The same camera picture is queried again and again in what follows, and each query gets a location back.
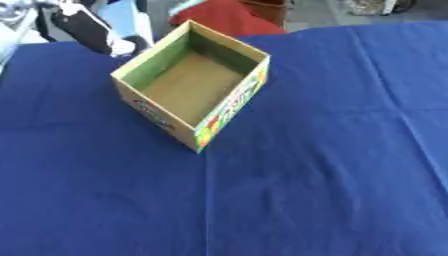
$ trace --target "colorful packaging print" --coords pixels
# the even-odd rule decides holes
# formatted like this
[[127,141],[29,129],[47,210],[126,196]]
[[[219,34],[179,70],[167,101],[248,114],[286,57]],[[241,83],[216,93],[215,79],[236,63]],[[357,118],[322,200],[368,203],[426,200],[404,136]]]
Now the colorful packaging print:
[[196,130],[198,151],[202,150],[210,140],[232,119],[232,117],[249,101],[249,99],[266,82],[267,67],[263,67],[257,75],[238,87],[226,103],[214,111],[205,123]]
[[140,108],[140,110],[155,124],[162,128],[168,128],[174,130],[174,126],[165,121],[160,115],[157,113],[157,110],[150,107],[145,101],[142,100],[134,100],[134,103]]

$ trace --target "cardboard box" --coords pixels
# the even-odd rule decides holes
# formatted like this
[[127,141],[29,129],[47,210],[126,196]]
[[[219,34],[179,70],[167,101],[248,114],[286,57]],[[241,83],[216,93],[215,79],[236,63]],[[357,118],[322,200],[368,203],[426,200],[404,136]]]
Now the cardboard box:
[[125,102],[200,152],[265,83],[269,60],[187,21],[112,77]]

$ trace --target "red object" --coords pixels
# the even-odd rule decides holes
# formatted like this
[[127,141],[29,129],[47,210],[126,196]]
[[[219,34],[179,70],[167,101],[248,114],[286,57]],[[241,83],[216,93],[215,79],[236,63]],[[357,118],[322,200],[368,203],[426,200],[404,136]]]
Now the red object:
[[171,18],[171,24],[180,25],[192,19],[229,36],[285,34],[280,27],[253,16],[236,0],[207,0],[183,10]]

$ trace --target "box bottom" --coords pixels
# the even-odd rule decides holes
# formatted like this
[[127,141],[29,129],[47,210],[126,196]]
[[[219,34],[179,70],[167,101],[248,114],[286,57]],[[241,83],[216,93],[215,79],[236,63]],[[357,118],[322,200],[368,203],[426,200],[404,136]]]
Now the box bottom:
[[243,78],[213,59],[191,51],[142,93],[195,127]]

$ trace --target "blue tablecloth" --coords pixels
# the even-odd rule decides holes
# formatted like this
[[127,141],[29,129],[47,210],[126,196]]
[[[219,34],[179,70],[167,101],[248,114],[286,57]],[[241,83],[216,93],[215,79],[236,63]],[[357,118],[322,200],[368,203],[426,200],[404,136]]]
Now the blue tablecloth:
[[448,255],[448,23],[245,39],[268,84],[200,155],[125,60],[23,46],[0,85],[0,255]]

